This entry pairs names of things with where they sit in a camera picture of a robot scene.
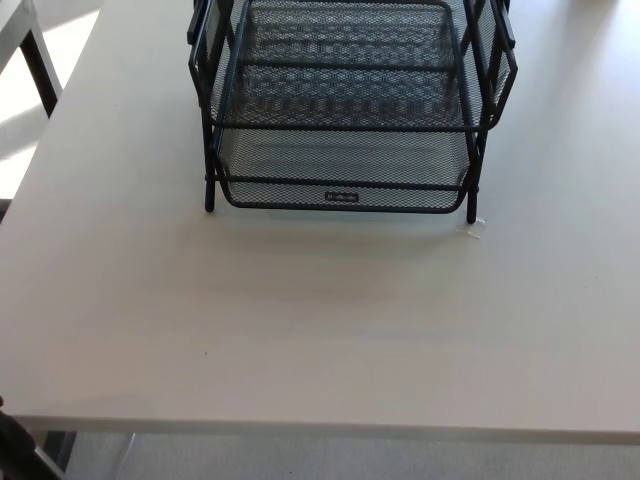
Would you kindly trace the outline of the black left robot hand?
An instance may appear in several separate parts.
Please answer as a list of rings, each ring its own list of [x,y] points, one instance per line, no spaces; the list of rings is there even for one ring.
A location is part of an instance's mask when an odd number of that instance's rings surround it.
[[[36,444],[12,416],[1,412],[1,477],[29,479]]]

